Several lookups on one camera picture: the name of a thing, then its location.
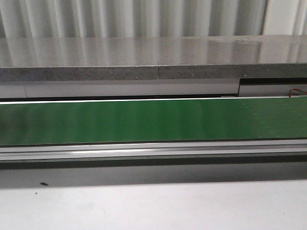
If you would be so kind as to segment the white cabinet panel under counter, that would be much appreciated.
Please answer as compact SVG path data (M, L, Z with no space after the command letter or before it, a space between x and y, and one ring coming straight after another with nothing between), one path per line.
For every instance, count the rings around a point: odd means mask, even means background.
M305 91L306 78L2 82L0 97L287 96L293 88Z

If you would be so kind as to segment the green conveyor belt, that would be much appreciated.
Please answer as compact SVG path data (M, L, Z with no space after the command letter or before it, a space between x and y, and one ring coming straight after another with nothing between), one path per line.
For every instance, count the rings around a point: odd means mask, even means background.
M2 146L306 136L306 97L58 101L0 106Z

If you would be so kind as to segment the grey speckled stone counter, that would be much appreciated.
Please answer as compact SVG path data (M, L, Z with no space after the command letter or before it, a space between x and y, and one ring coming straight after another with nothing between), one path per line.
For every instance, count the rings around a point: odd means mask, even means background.
M3 38L0 80L305 78L305 35Z

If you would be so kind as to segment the white pleated curtain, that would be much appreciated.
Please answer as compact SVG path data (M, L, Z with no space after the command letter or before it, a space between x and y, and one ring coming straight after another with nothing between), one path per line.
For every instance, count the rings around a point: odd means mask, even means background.
M306 33L304 0L3 0L0 3L2 38Z

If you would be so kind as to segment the aluminium conveyor frame rail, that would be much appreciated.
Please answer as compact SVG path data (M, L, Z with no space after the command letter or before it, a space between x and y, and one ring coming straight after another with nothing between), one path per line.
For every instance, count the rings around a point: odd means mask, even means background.
M305 162L305 139L10 146L0 167L55 169Z

